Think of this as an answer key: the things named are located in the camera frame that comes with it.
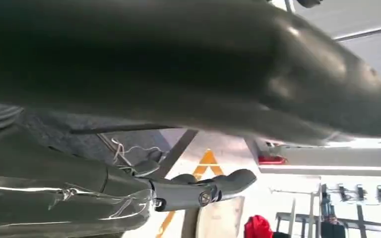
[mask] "white ceiling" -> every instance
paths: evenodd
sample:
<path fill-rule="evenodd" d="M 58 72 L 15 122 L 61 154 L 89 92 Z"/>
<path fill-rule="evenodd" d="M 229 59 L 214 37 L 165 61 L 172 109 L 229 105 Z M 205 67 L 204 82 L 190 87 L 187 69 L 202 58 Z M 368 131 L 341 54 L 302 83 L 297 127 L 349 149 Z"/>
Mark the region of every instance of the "white ceiling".
<path fill-rule="evenodd" d="M 381 0 L 323 0 L 296 13 L 339 40 L 381 75 Z"/>

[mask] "yellow stripe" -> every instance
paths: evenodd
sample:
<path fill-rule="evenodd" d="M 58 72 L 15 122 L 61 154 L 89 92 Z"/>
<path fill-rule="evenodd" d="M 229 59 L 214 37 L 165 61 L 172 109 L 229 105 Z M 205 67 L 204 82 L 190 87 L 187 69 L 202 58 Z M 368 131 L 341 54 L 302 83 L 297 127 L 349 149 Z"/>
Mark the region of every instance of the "yellow stripe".
<path fill-rule="evenodd" d="M 206 169 L 208 169 L 208 167 L 211 167 L 211 170 L 214 172 L 216 176 L 224 175 L 223 170 L 218 166 L 217 161 L 215 160 L 215 157 L 214 157 L 214 153 L 211 150 L 208 150 L 204 154 L 201 161 L 199 162 L 199 165 L 197 166 L 195 171 L 192 173 L 192 175 L 197 180 L 201 180 L 203 174 L 206 172 Z M 164 219 L 163 223 L 161 224 L 161 227 L 158 231 L 156 238 L 163 237 L 163 234 L 166 231 L 169 224 L 172 222 L 174 215 L 175 215 L 175 211 L 169 212 L 167 214 L 166 219 Z"/>

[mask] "red bag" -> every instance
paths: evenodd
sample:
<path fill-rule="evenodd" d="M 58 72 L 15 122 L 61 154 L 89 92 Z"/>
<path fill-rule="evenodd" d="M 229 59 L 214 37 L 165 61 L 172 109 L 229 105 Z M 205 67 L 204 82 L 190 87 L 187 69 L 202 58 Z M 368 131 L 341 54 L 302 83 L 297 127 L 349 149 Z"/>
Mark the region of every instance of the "red bag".
<path fill-rule="evenodd" d="M 250 217 L 245 224 L 245 238 L 272 238 L 272 234 L 268 220 L 260 215 Z"/>

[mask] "metal pole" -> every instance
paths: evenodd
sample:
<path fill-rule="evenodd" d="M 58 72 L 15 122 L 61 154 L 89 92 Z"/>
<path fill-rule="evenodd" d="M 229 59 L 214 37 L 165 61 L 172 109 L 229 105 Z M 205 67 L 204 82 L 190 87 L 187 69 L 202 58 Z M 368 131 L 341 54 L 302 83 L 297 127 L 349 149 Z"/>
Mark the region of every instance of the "metal pole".
<path fill-rule="evenodd" d="M 316 230 L 318 231 L 317 235 L 316 235 L 316 238 L 319 238 L 320 236 L 320 232 L 321 232 L 321 227 L 320 227 L 320 223 L 322 222 L 322 209 L 321 209 L 321 204 L 322 204 L 322 182 L 319 183 L 319 216 L 318 216 L 318 219 L 316 221 Z"/>
<path fill-rule="evenodd" d="M 296 199 L 293 198 L 293 205 L 291 207 L 291 215 L 290 215 L 290 223 L 288 225 L 288 234 L 291 237 L 291 234 L 293 233 L 293 225 L 294 221 L 296 220 Z"/>
<path fill-rule="evenodd" d="M 357 205 L 357 215 L 359 217 L 360 237 L 367 238 L 366 227 L 364 225 L 363 207 L 361 205 Z"/>
<path fill-rule="evenodd" d="M 292 8 L 292 0 L 284 0 L 285 1 L 285 8 L 287 9 L 287 12 L 293 13 L 293 8 Z"/>
<path fill-rule="evenodd" d="M 280 223 L 281 223 L 281 217 L 278 217 L 278 221 L 277 221 L 277 230 L 276 230 L 276 232 L 279 232 L 279 231 L 280 231 Z"/>
<path fill-rule="evenodd" d="M 306 219 L 302 220 L 302 233 L 300 234 L 300 238 L 305 238 L 306 233 Z"/>
<path fill-rule="evenodd" d="M 313 238 L 313 222 L 315 217 L 313 216 L 313 210 L 314 210 L 314 203 L 315 203 L 315 194 L 310 194 L 310 213 L 309 213 L 309 230 L 308 230 L 308 238 Z"/>

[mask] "glossy black surface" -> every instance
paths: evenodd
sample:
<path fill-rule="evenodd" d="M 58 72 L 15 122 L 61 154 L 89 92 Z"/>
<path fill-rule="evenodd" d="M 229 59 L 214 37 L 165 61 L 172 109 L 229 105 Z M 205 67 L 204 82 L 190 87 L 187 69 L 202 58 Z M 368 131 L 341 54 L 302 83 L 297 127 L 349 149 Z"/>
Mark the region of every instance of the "glossy black surface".
<path fill-rule="evenodd" d="M 0 177 L 59 180 L 101 192 L 107 168 L 39 145 L 20 128 L 0 136 Z"/>
<path fill-rule="evenodd" d="M 149 218 L 152 190 L 113 197 L 58 181 L 0 177 L 0 238 L 128 231 Z"/>
<path fill-rule="evenodd" d="M 376 72 L 262 2 L 0 3 L 0 102 L 309 145 L 381 138 Z"/>

